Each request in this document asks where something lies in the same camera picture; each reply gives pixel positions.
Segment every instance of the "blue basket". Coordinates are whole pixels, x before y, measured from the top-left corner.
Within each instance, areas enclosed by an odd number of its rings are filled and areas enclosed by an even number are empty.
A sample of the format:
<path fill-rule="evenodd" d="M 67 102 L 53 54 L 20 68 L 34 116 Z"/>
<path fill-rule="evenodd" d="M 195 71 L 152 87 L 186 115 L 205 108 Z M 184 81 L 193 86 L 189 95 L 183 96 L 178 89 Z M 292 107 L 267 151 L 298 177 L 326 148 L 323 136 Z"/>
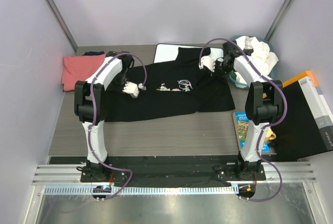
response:
<path fill-rule="evenodd" d="M 236 35 L 236 36 L 233 36 L 232 38 L 230 38 L 230 40 L 231 40 L 231 41 L 234 41 L 234 40 L 240 38 L 241 36 L 242 36 L 242 35 Z M 270 51 L 271 51 L 271 52 L 274 52 L 273 46 L 271 45 L 270 42 L 266 41 L 266 40 L 263 39 L 263 38 L 258 38 L 258 37 L 257 37 L 257 39 L 258 39 L 260 42 L 267 43 L 268 46 L 270 47 Z M 268 76 L 271 77 L 273 80 L 275 80 L 275 78 L 276 78 L 276 69 L 275 69 L 275 67 L 272 69 L 271 73 L 270 73 Z M 248 85 L 247 85 L 246 83 L 237 82 L 233 77 L 236 77 L 236 74 L 235 74 L 233 71 L 231 71 L 231 72 L 230 72 L 230 75 L 229 75 L 229 81 L 230 81 L 231 83 L 233 83 L 237 88 L 240 88 L 240 89 L 246 89 L 246 90 L 249 89 L 249 87 L 248 87 Z"/>

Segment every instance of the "black shirt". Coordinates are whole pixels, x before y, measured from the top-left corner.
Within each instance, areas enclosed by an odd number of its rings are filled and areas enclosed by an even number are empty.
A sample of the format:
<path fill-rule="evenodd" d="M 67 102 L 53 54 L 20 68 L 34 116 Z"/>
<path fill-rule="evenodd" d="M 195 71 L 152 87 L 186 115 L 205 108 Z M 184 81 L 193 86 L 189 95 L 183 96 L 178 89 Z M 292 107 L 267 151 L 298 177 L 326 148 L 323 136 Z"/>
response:
<path fill-rule="evenodd" d="M 140 121 L 195 112 L 235 109 L 226 79 L 199 69 L 200 48 L 179 48 L 175 61 L 147 65 L 146 90 L 138 98 L 107 91 L 109 101 L 106 121 Z M 209 55 L 204 50 L 203 56 Z M 127 78 L 142 83 L 142 67 L 128 70 Z"/>

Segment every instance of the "red cloth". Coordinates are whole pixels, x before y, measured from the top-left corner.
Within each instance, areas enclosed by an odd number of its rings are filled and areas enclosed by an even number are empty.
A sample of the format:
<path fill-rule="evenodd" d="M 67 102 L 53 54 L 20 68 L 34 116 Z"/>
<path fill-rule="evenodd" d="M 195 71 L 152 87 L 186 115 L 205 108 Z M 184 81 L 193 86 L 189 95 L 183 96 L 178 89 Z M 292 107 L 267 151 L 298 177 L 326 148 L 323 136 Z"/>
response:
<path fill-rule="evenodd" d="M 65 65 L 62 73 L 64 91 L 74 90 L 77 81 L 85 81 L 103 64 L 105 55 L 99 56 L 64 56 Z"/>

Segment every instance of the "white wall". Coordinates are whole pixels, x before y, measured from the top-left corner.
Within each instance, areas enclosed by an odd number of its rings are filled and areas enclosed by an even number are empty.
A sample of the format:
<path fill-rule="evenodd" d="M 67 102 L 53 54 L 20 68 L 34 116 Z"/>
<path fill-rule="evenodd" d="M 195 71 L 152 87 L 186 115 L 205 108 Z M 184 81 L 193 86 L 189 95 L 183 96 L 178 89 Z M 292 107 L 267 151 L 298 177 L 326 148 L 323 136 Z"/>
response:
<path fill-rule="evenodd" d="M 333 109 L 333 0 L 294 0 L 271 42 L 280 62 L 283 81 L 312 70 Z M 333 152 L 309 158 L 333 223 Z"/>
<path fill-rule="evenodd" d="M 18 224 L 58 118 L 62 56 L 73 50 L 44 0 L 0 0 L 0 18 L 0 216 Z"/>
<path fill-rule="evenodd" d="M 265 37 L 283 0 L 54 0 L 78 46 Z"/>

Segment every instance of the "printed logo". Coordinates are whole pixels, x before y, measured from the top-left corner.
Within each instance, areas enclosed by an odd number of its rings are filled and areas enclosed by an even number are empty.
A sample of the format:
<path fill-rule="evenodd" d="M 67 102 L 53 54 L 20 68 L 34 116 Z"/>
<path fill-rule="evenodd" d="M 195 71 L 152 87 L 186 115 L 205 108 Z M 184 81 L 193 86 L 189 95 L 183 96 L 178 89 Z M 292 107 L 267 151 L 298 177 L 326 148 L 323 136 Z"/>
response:
<path fill-rule="evenodd" d="M 193 89 L 191 83 L 190 83 L 188 80 L 179 80 L 179 81 L 178 81 L 178 84 L 179 84 L 179 88 L 180 88 L 182 91 L 188 92 L 188 91 L 190 91 L 191 89 Z"/>

